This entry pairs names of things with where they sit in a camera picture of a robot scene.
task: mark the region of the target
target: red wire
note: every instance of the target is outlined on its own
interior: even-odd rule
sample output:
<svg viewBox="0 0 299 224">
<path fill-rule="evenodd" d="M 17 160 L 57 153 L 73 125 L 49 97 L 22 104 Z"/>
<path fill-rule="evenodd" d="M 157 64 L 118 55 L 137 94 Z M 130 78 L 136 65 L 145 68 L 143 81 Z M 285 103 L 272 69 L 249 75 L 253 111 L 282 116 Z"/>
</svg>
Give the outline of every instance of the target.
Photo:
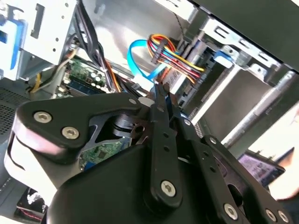
<svg viewBox="0 0 299 224">
<path fill-rule="evenodd" d="M 156 36 L 155 39 L 163 40 L 164 38 L 161 37 L 161 36 Z M 171 44 L 168 43 L 168 41 L 167 41 L 167 45 L 168 45 L 168 47 L 170 48 L 171 51 L 175 52 L 175 49 L 173 48 L 173 46 Z"/>
<path fill-rule="evenodd" d="M 20 209 L 20 211 L 21 211 L 24 215 L 26 215 L 26 216 L 28 216 L 28 217 L 30 217 L 30 218 L 35 218 L 35 219 L 37 219 L 37 220 L 39 220 L 39 221 L 42 220 L 42 219 L 39 218 L 39 217 L 33 216 L 33 215 L 31 215 L 30 213 L 25 212 L 23 209 Z"/>
<path fill-rule="evenodd" d="M 154 45 L 151 41 L 147 42 L 148 46 L 150 46 L 151 49 L 154 48 Z M 192 70 L 188 70 L 186 67 L 184 67 L 183 65 L 179 64 L 175 59 L 168 57 L 167 55 L 163 54 L 163 57 L 165 57 L 168 61 L 171 61 L 174 65 L 176 65 L 177 67 L 179 67 L 180 69 L 184 70 L 185 72 L 192 74 L 193 76 L 199 78 L 200 75 Z"/>
</svg>

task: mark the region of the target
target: black metal bracket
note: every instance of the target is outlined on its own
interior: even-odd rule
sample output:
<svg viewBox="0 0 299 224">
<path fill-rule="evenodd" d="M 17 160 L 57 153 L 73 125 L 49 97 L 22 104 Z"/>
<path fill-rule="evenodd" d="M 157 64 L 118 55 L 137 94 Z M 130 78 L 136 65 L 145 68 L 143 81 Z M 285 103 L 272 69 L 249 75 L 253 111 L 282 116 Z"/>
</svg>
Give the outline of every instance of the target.
<svg viewBox="0 0 299 224">
<path fill-rule="evenodd" d="M 28 102 L 17 110 L 13 136 L 54 163 L 66 164 L 93 144 L 129 133 L 136 146 L 122 155 L 145 150 L 143 202 L 156 217 L 165 218 L 186 208 L 180 158 L 195 170 L 194 188 L 199 193 L 194 197 L 204 203 L 202 209 L 210 223 L 273 223 L 268 210 L 277 223 L 284 223 L 278 212 L 286 211 L 237 159 L 213 136 L 197 136 L 191 122 L 181 117 L 167 85 L 155 85 L 151 97 L 154 103 L 150 107 L 127 93 Z M 40 111 L 48 113 L 50 121 L 37 121 L 35 114 Z M 70 126 L 79 133 L 76 139 L 62 134 L 62 129 Z M 138 127 L 142 127 L 140 134 L 136 133 Z"/>
</svg>

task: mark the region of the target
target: motherboard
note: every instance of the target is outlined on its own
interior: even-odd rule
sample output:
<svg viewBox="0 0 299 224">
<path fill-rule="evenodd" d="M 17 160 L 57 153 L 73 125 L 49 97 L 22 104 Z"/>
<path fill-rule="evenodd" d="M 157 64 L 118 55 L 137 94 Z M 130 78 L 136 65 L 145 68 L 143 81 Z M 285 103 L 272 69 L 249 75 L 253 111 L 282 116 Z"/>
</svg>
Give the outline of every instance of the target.
<svg viewBox="0 0 299 224">
<path fill-rule="evenodd" d="M 66 67 L 61 84 L 52 98 L 80 97 L 110 93 L 106 86 L 105 75 L 85 61 L 71 60 Z M 84 151 L 80 156 L 80 168 L 86 170 L 115 155 L 130 145 L 129 138 L 121 138 L 114 143 L 103 144 Z"/>
</svg>

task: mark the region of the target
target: ventilation grille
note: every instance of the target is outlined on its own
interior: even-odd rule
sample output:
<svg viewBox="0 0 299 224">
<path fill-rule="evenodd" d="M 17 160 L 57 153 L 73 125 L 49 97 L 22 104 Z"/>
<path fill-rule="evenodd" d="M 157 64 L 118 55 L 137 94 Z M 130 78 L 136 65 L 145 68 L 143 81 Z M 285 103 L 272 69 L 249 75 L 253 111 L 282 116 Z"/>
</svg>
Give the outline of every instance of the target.
<svg viewBox="0 0 299 224">
<path fill-rule="evenodd" d="M 0 87 L 0 100 L 3 100 L 15 106 L 18 106 L 26 101 L 29 101 L 29 99 L 1 87 Z"/>
<path fill-rule="evenodd" d="M 0 135 L 6 134 L 14 121 L 14 109 L 0 105 Z"/>
</svg>

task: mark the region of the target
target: hex bolt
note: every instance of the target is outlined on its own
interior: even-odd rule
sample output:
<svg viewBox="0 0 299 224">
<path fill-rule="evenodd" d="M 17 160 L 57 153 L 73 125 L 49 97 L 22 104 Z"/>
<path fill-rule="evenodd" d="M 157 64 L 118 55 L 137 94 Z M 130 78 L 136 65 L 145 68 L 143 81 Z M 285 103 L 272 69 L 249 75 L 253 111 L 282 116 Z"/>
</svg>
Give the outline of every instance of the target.
<svg viewBox="0 0 299 224">
<path fill-rule="evenodd" d="M 161 189 L 168 197 L 174 197 L 176 195 L 176 188 L 169 181 L 162 181 Z"/>
<path fill-rule="evenodd" d="M 187 119 L 184 120 L 185 124 L 187 124 L 188 126 L 191 125 L 191 122 Z"/>
<path fill-rule="evenodd" d="M 237 220 L 238 219 L 238 213 L 235 210 L 235 208 L 230 205 L 230 204 L 224 204 L 224 210 L 226 212 L 226 214 L 233 220 Z"/>
<path fill-rule="evenodd" d="M 213 143 L 213 144 L 216 144 L 217 142 L 216 142 L 216 140 L 214 139 L 214 138 L 210 138 L 210 141 L 211 141 L 211 143 Z"/>
<path fill-rule="evenodd" d="M 79 137 L 79 131 L 74 127 L 64 127 L 62 129 L 62 135 L 67 139 L 77 139 Z"/>
<path fill-rule="evenodd" d="M 273 214 L 273 212 L 271 212 L 269 209 L 266 209 L 266 213 L 267 213 L 268 217 L 269 217 L 273 222 L 276 222 L 276 217 L 275 217 L 275 215 Z"/>
<path fill-rule="evenodd" d="M 52 120 L 52 116 L 49 113 L 43 111 L 36 112 L 33 115 L 33 118 L 37 122 L 44 124 L 49 123 Z"/>
<path fill-rule="evenodd" d="M 133 99 L 129 99 L 129 101 L 130 101 L 130 103 L 132 103 L 132 104 L 137 104 L 137 102 L 136 102 L 135 100 L 133 100 Z"/>
<path fill-rule="evenodd" d="M 284 222 L 286 222 L 286 223 L 289 222 L 288 217 L 282 211 L 278 211 L 278 214 Z"/>
</svg>

